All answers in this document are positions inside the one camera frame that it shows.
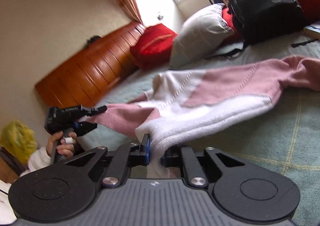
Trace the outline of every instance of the white pillow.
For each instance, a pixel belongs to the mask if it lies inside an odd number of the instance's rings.
[[[223,40],[234,34],[222,18],[223,7],[222,3],[214,4],[187,19],[173,40],[170,57],[172,69],[205,58]]]

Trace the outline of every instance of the circular black cover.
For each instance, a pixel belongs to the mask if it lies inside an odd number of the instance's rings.
[[[10,187],[14,212],[29,221],[57,222],[85,210],[96,189],[80,167],[53,165],[27,174]]]
[[[291,180],[258,166],[228,169],[215,184],[213,196],[233,216],[255,223],[292,217],[300,201]]]

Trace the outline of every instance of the silver bolt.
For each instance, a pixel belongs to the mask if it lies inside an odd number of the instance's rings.
[[[191,179],[191,183],[194,184],[194,185],[201,186],[201,185],[205,185],[206,182],[207,181],[202,177],[194,177],[194,178]]]
[[[119,180],[115,177],[105,177],[104,179],[102,179],[102,182],[108,185],[115,185],[119,182]]]

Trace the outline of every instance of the headboard panel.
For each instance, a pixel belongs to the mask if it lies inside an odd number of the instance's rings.
[[[93,107],[113,86],[136,69],[130,46],[145,27],[132,22],[106,35],[62,63],[35,88],[48,106]]]

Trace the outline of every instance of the black backpack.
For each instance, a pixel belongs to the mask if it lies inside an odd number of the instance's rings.
[[[306,25],[297,0],[229,0],[229,9],[246,44],[296,32]]]

